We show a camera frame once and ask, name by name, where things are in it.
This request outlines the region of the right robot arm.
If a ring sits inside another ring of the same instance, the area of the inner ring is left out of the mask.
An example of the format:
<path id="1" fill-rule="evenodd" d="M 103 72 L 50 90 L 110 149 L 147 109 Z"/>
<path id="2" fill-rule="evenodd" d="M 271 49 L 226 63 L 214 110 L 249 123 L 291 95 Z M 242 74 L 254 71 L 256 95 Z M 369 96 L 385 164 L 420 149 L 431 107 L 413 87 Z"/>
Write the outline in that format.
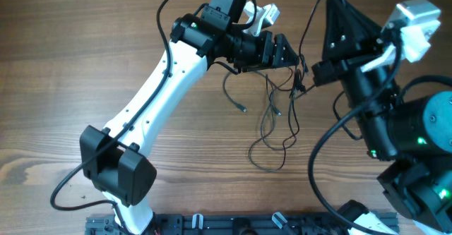
<path id="1" fill-rule="evenodd" d="M 355 119 L 374 159 L 390 162 L 379 183 L 393 208 L 426 233 L 451 233 L 451 90 L 405 101 L 395 77 L 403 60 L 419 61 L 440 26 L 428 0 L 395 6 L 378 25 L 347 0 L 327 0 L 322 59 L 315 86 L 340 82 L 350 111 L 331 133 Z"/>

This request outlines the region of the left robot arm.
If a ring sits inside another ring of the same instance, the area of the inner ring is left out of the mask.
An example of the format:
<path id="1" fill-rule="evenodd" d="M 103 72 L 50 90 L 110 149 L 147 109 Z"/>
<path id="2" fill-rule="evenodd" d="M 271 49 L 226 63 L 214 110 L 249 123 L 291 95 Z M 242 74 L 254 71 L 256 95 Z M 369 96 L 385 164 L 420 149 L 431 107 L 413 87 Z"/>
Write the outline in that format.
<path id="1" fill-rule="evenodd" d="M 211 0 L 175 20 L 165 52 L 133 99 L 104 128 L 80 137 L 83 174 L 113 204 L 122 233 L 144 234 L 154 219 L 147 194 L 157 172 L 153 142 L 191 86 L 226 59 L 230 73 L 295 66 L 299 59 L 282 34 L 269 31 L 280 12 L 255 0 Z"/>

